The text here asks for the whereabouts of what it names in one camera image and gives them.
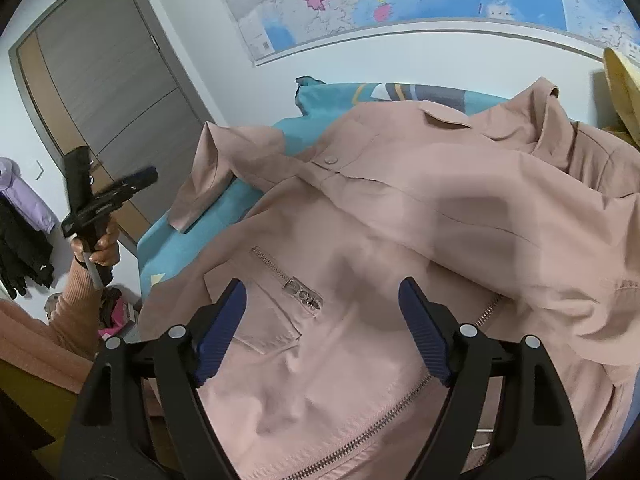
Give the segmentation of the peach sweater left forearm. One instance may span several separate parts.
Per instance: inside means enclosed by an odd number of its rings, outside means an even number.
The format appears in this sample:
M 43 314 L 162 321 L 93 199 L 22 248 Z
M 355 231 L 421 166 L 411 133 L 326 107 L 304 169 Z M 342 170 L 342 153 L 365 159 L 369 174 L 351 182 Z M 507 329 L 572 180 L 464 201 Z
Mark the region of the peach sweater left forearm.
M 73 262 L 49 322 L 13 301 L 1 303 L 1 359 L 49 384 L 78 393 L 99 347 L 101 293 Z

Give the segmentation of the person's left hand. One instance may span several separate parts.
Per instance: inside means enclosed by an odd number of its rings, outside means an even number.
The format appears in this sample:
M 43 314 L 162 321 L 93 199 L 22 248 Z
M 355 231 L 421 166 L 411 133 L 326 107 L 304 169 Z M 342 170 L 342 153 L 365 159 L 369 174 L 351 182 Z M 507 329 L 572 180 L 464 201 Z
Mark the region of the person's left hand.
M 119 250 L 119 227 L 117 222 L 111 218 L 106 225 L 105 234 L 100 237 L 94 246 L 94 251 L 90 255 L 89 260 L 97 264 L 98 266 L 116 266 L 120 261 Z M 79 237 L 75 236 L 70 240 L 70 247 L 72 248 L 76 261 L 84 266 L 84 245 Z

